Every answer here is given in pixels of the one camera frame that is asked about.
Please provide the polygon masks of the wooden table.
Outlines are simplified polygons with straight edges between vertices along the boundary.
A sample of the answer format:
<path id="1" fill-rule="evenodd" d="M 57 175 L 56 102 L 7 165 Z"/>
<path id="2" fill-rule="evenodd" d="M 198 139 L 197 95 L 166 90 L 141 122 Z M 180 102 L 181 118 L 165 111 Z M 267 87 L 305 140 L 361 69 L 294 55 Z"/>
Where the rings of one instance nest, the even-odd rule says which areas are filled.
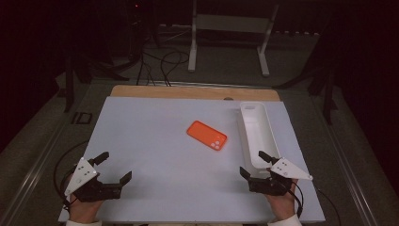
<path id="1" fill-rule="evenodd" d="M 272 89 L 156 87 L 117 85 L 111 97 L 143 97 L 201 100 L 236 100 L 279 102 L 278 93 Z"/>

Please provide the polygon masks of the orange phone case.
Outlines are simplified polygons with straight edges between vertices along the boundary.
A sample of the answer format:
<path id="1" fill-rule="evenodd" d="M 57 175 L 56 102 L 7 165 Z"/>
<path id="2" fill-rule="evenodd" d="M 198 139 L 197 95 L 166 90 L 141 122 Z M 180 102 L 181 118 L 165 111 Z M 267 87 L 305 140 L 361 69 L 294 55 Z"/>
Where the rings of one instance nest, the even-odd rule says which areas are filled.
<path id="1" fill-rule="evenodd" d="M 228 139 L 225 134 L 201 121 L 193 121 L 186 133 L 215 151 L 220 151 Z"/>

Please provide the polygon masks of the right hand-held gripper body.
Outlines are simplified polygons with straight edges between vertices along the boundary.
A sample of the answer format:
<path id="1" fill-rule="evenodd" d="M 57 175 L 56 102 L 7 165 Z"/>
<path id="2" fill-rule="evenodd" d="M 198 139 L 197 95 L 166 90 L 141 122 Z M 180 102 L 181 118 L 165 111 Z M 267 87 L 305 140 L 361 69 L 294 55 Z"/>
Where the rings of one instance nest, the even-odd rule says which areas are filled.
<path id="1" fill-rule="evenodd" d="M 270 175 L 266 178 L 248 176 L 248 186 L 251 192 L 284 196 L 291 190 L 294 179 L 310 181 L 313 179 L 310 174 L 284 157 L 274 160 L 269 169 Z"/>

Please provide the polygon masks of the person's right hand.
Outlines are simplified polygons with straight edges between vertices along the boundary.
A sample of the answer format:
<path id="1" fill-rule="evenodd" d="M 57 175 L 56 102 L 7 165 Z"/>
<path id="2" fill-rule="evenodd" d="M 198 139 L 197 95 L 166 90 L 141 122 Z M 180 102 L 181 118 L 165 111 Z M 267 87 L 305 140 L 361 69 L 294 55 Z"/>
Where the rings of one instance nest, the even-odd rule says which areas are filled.
<path id="1" fill-rule="evenodd" d="M 270 204 L 274 218 L 272 222 L 288 219 L 295 215 L 295 183 L 291 183 L 290 191 L 283 196 L 265 195 Z"/>

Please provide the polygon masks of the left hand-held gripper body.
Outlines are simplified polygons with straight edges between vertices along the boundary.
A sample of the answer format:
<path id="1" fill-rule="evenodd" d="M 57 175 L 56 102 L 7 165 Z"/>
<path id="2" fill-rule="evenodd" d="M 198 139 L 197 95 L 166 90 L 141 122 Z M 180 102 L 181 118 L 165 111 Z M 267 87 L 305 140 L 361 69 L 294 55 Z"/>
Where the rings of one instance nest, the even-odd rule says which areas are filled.
<path id="1" fill-rule="evenodd" d="M 65 188 L 64 195 L 73 195 L 80 202 L 97 202 L 120 198 L 120 184 L 104 184 L 98 180 L 100 173 L 95 165 L 104 162 L 104 158 L 81 158 L 75 167 L 72 178 Z"/>

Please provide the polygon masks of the black stand legs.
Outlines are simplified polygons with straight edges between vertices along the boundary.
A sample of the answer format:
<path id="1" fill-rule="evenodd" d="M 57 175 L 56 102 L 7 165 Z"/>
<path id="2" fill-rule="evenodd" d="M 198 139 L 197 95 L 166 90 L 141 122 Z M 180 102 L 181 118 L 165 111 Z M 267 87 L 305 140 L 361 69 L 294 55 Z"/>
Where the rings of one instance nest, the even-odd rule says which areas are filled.
<path id="1" fill-rule="evenodd" d="M 105 65 L 103 65 L 99 61 L 94 60 L 93 58 L 90 58 L 84 54 L 74 54 L 71 56 L 66 56 L 66 88 L 60 91 L 60 93 L 66 98 L 65 112 L 69 112 L 72 109 L 72 105 L 74 103 L 73 78 L 75 75 L 77 75 L 82 83 L 89 83 L 92 79 L 92 75 L 90 74 L 89 69 L 93 68 L 111 79 L 117 81 L 127 81 L 127 78 L 119 75 L 118 72 L 125 71 L 134 65 L 134 62 L 127 62 L 119 66 L 105 67 Z"/>
<path id="2" fill-rule="evenodd" d="M 308 62 L 301 74 L 285 83 L 273 86 L 273 89 L 288 89 L 300 82 L 311 79 L 307 91 L 310 96 L 317 96 L 324 92 L 322 114 L 328 124 L 332 124 L 331 110 L 336 107 L 333 101 L 333 88 L 337 64 L 324 62 L 320 65 Z"/>

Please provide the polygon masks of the person's right white sleeve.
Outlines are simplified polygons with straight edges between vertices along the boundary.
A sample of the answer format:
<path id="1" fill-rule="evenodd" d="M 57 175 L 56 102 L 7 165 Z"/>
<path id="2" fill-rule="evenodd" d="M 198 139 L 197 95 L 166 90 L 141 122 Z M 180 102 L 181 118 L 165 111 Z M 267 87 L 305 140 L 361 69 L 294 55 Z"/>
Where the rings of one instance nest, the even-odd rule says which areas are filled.
<path id="1" fill-rule="evenodd" d="M 297 215 L 292 215 L 286 219 L 272 219 L 267 223 L 268 226 L 302 226 Z"/>

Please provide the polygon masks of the white metal stand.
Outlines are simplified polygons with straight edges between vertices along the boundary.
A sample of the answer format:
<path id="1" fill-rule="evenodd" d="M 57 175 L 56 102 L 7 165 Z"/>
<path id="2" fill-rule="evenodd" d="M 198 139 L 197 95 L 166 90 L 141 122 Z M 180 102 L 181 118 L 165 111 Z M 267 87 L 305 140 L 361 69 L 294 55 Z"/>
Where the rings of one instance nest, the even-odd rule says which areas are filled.
<path id="1" fill-rule="evenodd" d="M 279 5 L 273 4 L 271 15 L 268 18 L 226 16 L 199 14 L 197 11 L 198 0 L 192 0 L 191 46 L 189 51 L 188 68 L 190 73 L 196 70 L 197 63 L 197 32 L 199 30 L 247 32 L 264 34 L 263 43 L 257 47 L 257 55 L 262 75 L 270 75 L 265 50 L 270 40 L 273 26 L 279 11 Z"/>

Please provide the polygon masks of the black rectangular floor frame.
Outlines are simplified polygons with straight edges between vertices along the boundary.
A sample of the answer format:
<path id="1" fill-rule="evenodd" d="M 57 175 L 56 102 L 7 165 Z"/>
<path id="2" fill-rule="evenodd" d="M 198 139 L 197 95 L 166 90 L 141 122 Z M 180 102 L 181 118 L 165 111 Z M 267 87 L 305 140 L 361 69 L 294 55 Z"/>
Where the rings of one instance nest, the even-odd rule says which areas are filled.
<path id="1" fill-rule="evenodd" d="M 72 124 L 90 124 L 93 115 L 87 112 L 75 112 L 72 117 Z"/>

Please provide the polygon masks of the person's left white sleeve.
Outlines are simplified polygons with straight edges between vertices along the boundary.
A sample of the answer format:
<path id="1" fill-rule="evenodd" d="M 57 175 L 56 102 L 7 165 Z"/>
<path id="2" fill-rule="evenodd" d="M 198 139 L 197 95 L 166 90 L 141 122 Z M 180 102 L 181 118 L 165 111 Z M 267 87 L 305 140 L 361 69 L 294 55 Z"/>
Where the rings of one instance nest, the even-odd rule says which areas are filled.
<path id="1" fill-rule="evenodd" d="M 95 221 L 95 222 L 90 222 L 90 223 L 81 223 L 81 222 L 75 222 L 72 220 L 67 220 L 65 226 L 103 226 L 103 222 Z"/>

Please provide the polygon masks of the person's white sleeve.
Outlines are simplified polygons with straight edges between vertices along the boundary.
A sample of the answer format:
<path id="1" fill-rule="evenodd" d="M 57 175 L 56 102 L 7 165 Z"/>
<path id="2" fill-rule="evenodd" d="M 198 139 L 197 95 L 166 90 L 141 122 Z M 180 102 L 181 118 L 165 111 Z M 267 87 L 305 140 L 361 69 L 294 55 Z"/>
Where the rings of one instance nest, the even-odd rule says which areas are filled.
<path id="1" fill-rule="evenodd" d="M 272 219 L 267 223 L 268 226 L 302 226 L 297 215 L 292 215 L 286 219 Z"/>
<path id="2" fill-rule="evenodd" d="M 90 222 L 90 223 L 81 223 L 81 222 L 75 222 L 72 220 L 67 220 L 65 226 L 103 226 L 103 222 L 95 221 L 95 222 Z"/>

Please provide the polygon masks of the white plastic bin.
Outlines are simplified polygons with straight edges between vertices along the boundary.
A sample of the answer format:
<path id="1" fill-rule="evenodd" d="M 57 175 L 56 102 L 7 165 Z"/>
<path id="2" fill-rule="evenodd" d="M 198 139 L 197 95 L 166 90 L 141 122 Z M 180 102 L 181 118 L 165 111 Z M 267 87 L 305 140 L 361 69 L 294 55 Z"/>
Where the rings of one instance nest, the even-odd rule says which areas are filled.
<path id="1" fill-rule="evenodd" d="M 260 102 L 242 102 L 237 119 L 245 169 L 257 178 L 270 175 L 272 166 L 259 157 L 259 151 L 279 158 L 279 150 L 270 125 L 266 106 Z"/>

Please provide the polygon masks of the person's left hand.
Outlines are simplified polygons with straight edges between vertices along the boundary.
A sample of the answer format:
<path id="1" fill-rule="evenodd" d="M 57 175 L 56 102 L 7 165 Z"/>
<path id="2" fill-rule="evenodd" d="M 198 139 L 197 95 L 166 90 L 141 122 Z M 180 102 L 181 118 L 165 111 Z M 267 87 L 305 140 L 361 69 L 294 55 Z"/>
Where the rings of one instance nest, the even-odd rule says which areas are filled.
<path id="1" fill-rule="evenodd" d="M 73 194 L 70 196 L 69 220 L 81 223 L 90 223 L 99 221 L 97 213 L 100 210 L 103 201 L 81 202 Z"/>

